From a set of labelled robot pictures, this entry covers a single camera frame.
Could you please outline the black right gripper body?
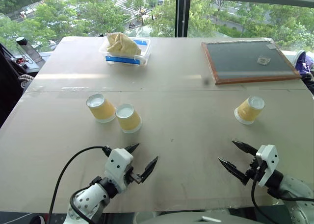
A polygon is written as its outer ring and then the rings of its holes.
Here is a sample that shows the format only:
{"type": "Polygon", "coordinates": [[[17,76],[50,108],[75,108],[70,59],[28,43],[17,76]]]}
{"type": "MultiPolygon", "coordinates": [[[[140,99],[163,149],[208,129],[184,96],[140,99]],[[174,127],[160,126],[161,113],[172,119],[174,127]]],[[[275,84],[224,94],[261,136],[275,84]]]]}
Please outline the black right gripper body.
{"type": "Polygon", "coordinates": [[[244,179],[242,180],[242,184],[246,185],[250,179],[254,179],[255,174],[258,171],[259,163],[256,157],[254,157],[249,164],[248,170],[244,174],[244,179]]]}

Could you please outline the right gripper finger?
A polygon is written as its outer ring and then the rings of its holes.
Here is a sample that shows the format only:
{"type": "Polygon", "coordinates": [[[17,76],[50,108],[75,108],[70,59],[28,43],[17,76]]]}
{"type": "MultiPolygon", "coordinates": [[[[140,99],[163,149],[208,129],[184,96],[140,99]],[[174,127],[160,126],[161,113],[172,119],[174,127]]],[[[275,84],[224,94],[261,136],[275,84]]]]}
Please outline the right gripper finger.
{"type": "Polygon", "coordinates": [[[229,161],[226,161],[220,157],[218,157],[218,160],[220,161],[220,163],[223,165],[223,167],[229,172],[231,173],[233,176],[235,176],[237,179],[239,179],[241,181],[241,183],[246,183],[247,182],[247,177],[244,173],[242,173],[241,171],[239,171],[235,165],[233,165],[232,163],[230,163],[229,161]]]}
{"type": "Polygon", "coordinates": [[[257,153],[257,149],[250,146],[249,144],[247,143],[244,143],[244,142],[240,142],[240,141],[232,141],[232,143],[237,146],[240,150],[242,150],[243,152],[245,153],[248,153],[252,156],[256,156],[256,153],[257,153]]]}

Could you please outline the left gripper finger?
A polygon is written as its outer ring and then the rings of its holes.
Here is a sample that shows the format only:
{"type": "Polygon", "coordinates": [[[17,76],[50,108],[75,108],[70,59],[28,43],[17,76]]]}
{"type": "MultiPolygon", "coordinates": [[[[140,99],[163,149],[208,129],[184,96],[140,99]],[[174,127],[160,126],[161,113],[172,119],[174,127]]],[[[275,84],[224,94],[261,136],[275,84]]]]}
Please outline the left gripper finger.
{"type": "Polygon", "coordinates": [[[142,173],[141,177],[141,182],[143,183],[148,177],[149,175],[153,172],[156,163],[158,161],[158,156],[155,157],[152,161],[149,162],[149,164],[146,166],[144,172],[142,173]]]}
{"type": "Polygon", "coordinates": [[[132,153],[136,150],[136,148],[137,148],[139,145],[140,145],[139,143],[136,143],[136,144],[134,144],[134,145],[129,145],[129,146],[125,147],[124,149],[125,149],[128,153],[132,154],[132,153]]]}

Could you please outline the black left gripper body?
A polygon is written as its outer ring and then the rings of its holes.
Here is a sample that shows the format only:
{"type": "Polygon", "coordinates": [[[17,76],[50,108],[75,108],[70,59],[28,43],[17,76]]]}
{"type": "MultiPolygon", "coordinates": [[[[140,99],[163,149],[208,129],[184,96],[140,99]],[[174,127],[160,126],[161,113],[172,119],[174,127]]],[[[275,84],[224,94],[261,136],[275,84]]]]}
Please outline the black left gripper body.
{"type": "Polygon", "coordinates": [[[133,172],[133,166],[127,167],[124,179],[127,185],[130,185],[132,182],[140,184],[143,182],[143,177],[140,174],[136,174],[133,172]]]}

